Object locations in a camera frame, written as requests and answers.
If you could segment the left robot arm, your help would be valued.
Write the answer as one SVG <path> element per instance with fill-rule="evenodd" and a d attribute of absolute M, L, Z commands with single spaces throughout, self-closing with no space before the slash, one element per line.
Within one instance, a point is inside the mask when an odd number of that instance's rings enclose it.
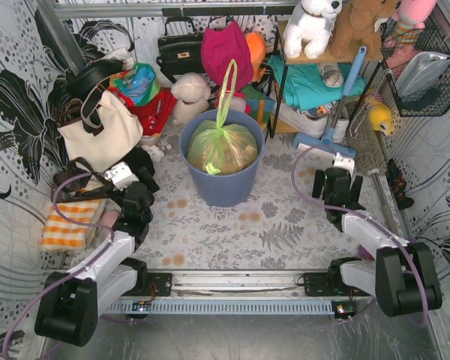
<path fill-rule="evenodd" d="M 131 254 L 148 235 L 153 196 L 123 162 L 106 171 L 104 182 L 115 190 L 111 197 L 120 206 L 120 215 L 93 253 L 71 270 L 53 272 L 46 279 L 34 324 L 36 335 L 82 347 L 115 300 L 146 287 L 146 263 Z"/>

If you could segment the green trash bag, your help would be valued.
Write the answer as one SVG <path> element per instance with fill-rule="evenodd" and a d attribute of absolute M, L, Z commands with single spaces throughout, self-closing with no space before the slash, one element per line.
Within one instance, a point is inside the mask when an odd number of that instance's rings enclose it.
<path fill-rule="evenodd" d="M 225 124 L 234 91 L 238 65 L 230 61 L 220 88 L 217 115 L 205 120 L 194 131 L 187 151 L 187 161 L 209 175 L 229 175 L 249 167 L 258 157 L 257 141 L 239 124 Z"/>

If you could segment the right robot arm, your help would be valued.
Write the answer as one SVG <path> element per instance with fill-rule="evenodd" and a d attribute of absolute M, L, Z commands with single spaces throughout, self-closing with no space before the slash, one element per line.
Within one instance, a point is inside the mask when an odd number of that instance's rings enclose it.
<path fill-rule="evenodd" d="M 443 305 L 431 249 L 381 226 L 359 204 L 363 178 L 340 167 L 318 169 L 312 196 L 325 205 L 327 220 L 359 241 L 368 259 L 352 256 L 331 261 L 328 282 L 343 293 L 357 289 L 373 296 L 389 317 L 437 310 Z"/>

